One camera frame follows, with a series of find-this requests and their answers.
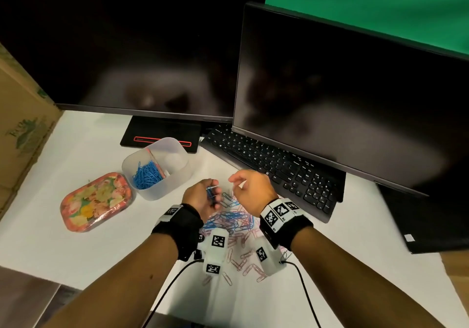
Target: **monitor screen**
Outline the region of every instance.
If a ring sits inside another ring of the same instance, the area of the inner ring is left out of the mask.
[[[247,5],[234,130],[428,194],[467,164],[468,70],[446,51]]]
[[[248,1],[0,0],[0,42],[63,109],[230,121]]]

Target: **hand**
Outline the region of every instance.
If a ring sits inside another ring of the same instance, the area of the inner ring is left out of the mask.
[[[204,179],[195,185],[189,187],[182,196],[182,203],[187,203],[196,209],[200,214],[203,223],[207,222],[208,218],[220,209],[221,189],[216,187],[212,192],[216,194],[215,201],[217,202],[212,206],[210,200],[207,198],[207,188],[210,186],[218,185],[218,180]]]
[[[266,174],[254,170],[239,170],[228,179],[233,183],[233,193],[239,203],[255,217],[260,217],[265,206],[278,199]]]

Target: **pink floral container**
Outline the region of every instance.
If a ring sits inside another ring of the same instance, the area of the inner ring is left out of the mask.
[[[132,190],[118,172],[110,172],[69,193],[60,212],[67,229],[85,232],[121,212],[132,203]]]

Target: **red stripe on monitor base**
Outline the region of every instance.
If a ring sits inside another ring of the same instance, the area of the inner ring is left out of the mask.
[[[154,143],[159,141],[161,138],[152,138],[152,137],[134,137],[134,142],[142,143]],[[178,141],[183,147],[192,147],[192,142]]]

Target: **left hand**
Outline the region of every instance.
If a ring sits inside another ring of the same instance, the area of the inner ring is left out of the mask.
[[[207,188],[210,186],[217,186],[218,180],[204,179],[195,185],[189,187],[182,196],[182,203],[187,203],[194,207],[200,214],[203,223],[207,222],[208,218],[220,209],[220,205],[216,203],[214,206],[207,198]],[[216,194],[215,201],[221,201],[221,188],[216,187],[212,189]]]

